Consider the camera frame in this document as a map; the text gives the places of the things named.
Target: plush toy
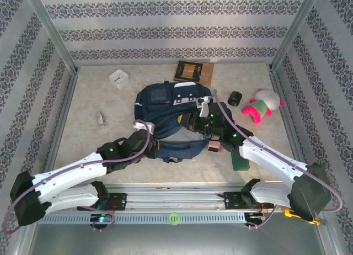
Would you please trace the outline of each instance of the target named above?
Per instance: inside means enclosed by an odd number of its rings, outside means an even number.
[[[278,109],[280,105],[285,105],[285,102],[274,91],[260,88],[255,98],[250,100],[250,104],[243,108],[242,113],[250,114],[254,123],[259,125],[265,114],[271,116],[272,111]]]

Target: navy blue backpack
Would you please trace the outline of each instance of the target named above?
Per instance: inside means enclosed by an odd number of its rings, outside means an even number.
[[[197,111],[196,99],[211,96],[211,91],[195,82],[176,82],[149,85],[136,97],[135,119],[154,123],[155,139],[164,139],[178,132],[182,125],[178,117]],[[208,144],[207,140],[169,142],[159,141],[157,157],[164,162],[181,162],[197,156]]]

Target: patterned wallpaper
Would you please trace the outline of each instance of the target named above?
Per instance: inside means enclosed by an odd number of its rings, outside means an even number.
[[[72,75],[27,0],[0,6],[0,221],[21,171],[42,170]],[[11,227],[17,224],[10,220]],[[15,239],[0,232],[0,254]]]
[[[303,0],[42,0],[77,66],[267,62]]]
[[[353,254],[352,11],[353,0],[317,0],[277,70],[304,157],[326,168],[344,200],[343,254]]]

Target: green ring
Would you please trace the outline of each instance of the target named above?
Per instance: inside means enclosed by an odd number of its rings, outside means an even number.
[[[180,215],[176,212],[173,212],[169,215],[169,223],[173,226],[176,226],[178,223],[180,223]]]

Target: green object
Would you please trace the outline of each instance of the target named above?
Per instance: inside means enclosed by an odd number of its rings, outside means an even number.
[[[180,215],[176,212],[173,212],[169,215],[169,223],[173,226],[176,226],[178,223],[180,223]]]
[[[233,170],[234,171],[247,171],[250,168],[249,160],[246,158],[243,158],[240,154],[239,151],[235,152],[233,151],[231,153],[232,155],[232,165],[233,165]]]
[[[265,115],[268,109],[266,103],[263,100],[257,100],[256,102],[251,102],[249,105],[253,106],[260,113],[261,118]]]

